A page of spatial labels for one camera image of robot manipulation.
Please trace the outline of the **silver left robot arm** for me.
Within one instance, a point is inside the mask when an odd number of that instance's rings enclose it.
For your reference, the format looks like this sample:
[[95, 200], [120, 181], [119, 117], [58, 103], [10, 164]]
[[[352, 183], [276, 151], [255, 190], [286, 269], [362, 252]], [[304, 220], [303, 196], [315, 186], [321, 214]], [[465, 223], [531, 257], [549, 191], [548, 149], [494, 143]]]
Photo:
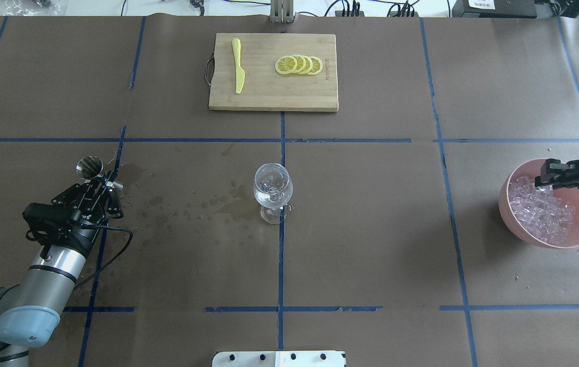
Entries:
[[0, 366], [27, 366], [30, 351], [47, 344], [101, 230], [123, 217], [117, 174], [89, 174], [51, 200], [23, 211], [25, 236], [40, 245], [24, 280], [0, 286]]

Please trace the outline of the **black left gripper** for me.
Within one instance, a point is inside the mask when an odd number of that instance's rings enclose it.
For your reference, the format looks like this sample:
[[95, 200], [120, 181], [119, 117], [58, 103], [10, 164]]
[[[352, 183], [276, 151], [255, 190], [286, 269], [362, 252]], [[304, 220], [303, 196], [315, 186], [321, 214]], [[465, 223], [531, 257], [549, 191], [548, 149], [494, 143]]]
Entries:
[[123, 218], [120, 202], [123, 185], [110, 180], [110, 173], [95, 177], [96, 182], [74, 184], [58, 196], [52, 198], [51, 204], [74, 207], [81, 211], [80, 223], [102, 225], [111, 219]]

